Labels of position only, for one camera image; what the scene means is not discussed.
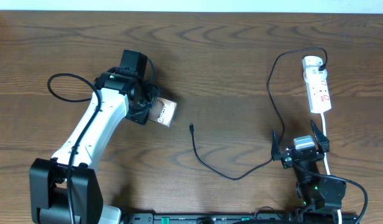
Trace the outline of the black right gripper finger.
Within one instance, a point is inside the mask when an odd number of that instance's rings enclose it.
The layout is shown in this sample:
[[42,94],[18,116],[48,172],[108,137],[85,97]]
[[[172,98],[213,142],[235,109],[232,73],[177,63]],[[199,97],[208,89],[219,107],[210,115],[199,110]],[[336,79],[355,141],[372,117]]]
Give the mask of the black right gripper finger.
[[318,150],[321,153],[328,152],[330,150],[330,141],[329,139],[319,130],[317,125],[313,120],[310,121],[310,126],[312,128]]
[[277,142],[276,132],[272,130],[272,148],[271,148],[271,157],[273,161],[281,159],[281,153],[279,149],[279,144]]

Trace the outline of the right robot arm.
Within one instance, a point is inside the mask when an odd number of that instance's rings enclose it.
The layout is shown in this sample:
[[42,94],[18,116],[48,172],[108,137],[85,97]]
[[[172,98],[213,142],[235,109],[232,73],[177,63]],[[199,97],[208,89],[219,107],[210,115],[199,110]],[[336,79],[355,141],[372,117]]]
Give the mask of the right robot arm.
[[297,221],[343,223],[341,207],[346,183],[318,170],[317,163],[325,159],[330,141],[313,121],[310,125],[313,135],[295,138],[293,146],[285,152],[280,151],[276,132],[272,131],[272,160],[294,170],[297,195],[303,200],[303,207],[295,212]]

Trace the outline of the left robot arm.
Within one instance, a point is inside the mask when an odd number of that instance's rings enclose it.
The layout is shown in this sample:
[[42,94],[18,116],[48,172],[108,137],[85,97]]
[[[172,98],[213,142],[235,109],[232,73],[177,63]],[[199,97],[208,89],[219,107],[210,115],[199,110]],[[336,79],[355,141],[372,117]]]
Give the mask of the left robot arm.
[[120,208],[106,205],[97,170],[108,141],[124,119],[146,124],[160,89],[145,79],[153,63],[141,52],[124,50],[119,66],[93,83],[89,106],[63,146],[29,169],[34,223],[122,223]]

